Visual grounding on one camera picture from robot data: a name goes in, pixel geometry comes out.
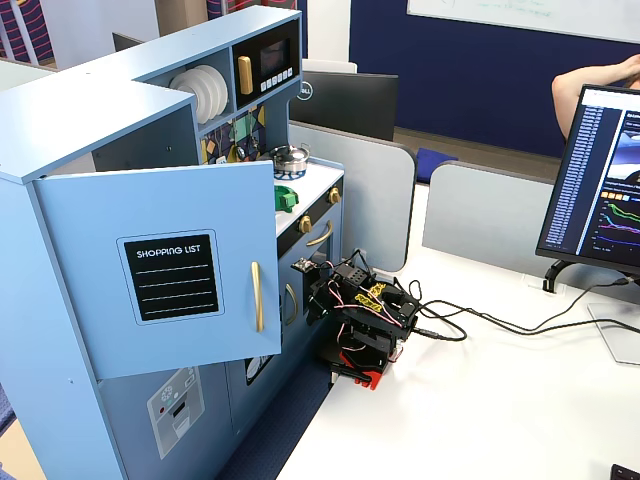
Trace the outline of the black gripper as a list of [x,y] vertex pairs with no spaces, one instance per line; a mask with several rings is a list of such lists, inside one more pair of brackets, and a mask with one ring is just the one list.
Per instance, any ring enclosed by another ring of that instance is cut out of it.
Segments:
[[352,261],[328,268],[327,273],[322,273],[320,279],[311,286],[311,294],[307,300],[307,325],[313,326],[324,314],[333,313],[338,306],[353,305],[355,297],[369,290],[374,280],[373,272]]

